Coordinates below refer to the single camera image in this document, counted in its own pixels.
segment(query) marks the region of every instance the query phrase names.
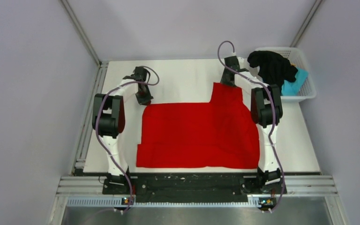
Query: folded red fabric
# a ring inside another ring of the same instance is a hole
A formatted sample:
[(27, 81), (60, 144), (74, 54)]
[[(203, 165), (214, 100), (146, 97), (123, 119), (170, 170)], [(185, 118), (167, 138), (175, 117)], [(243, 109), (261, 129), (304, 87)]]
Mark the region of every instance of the folded red fabric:
[(259, 134), (242, 90), (214, 83), (209, 103), (149, 105), (142, 116), (138, 167), (254, 169)]

